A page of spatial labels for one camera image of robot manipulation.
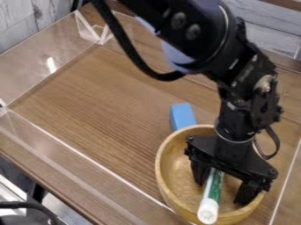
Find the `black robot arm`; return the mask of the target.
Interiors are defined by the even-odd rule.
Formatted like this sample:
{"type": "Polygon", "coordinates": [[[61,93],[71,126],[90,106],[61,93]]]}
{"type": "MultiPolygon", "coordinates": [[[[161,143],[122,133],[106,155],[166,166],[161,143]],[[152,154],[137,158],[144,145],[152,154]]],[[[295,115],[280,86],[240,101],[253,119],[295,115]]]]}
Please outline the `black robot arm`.
{"type": "Polygon", "coordinates": [[[277,178],[256,136],[272,130],[284,109],[276,65],[249,41],[244,18],[224,0],[121,0],[161,38],[174,70],[158,73],[142,59],[106,0],[91,1],[126,55],[148,76],[170,82],[202,74],[217,83],[221,107],[214,132],[189,136],[185,153],[198,184],[208,180],[210,169],[241,180],[235,201],[247,205],[277,178]]]}

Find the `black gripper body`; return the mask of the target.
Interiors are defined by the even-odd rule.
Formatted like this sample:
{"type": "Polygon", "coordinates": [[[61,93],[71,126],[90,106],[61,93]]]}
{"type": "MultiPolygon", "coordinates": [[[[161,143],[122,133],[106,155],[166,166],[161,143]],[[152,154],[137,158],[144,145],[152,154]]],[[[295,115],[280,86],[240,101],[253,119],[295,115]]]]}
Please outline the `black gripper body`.
{"type": "Polygon", "coordinates": [[[261,179],[269,189],[277,179],[277,169],[268,157],[256,151],[256,129],[244,112],[223,112],[214,125],[214,134],[190,134],[185,154],[209,160],[217,169],[239,180],[261,179]]]}

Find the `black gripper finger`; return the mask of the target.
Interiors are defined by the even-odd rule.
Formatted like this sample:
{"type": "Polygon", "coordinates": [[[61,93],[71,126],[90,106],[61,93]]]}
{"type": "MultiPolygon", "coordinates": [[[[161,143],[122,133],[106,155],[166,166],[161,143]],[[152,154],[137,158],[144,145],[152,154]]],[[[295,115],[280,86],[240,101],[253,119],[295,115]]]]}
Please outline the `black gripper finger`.
{"type": "Polygon", "coordinates": [[[205,185],[210,174],[210,161],[200,158],[190,159],[190,168],[193,172],[194,181],[198,185],[205,185]]]}
{"type": "Polygon", "coordinates": [[[244,180],[239,188],[235,203],[241,206],[248,205],[264,190],[265,182],[261,179],[244,180]]]}

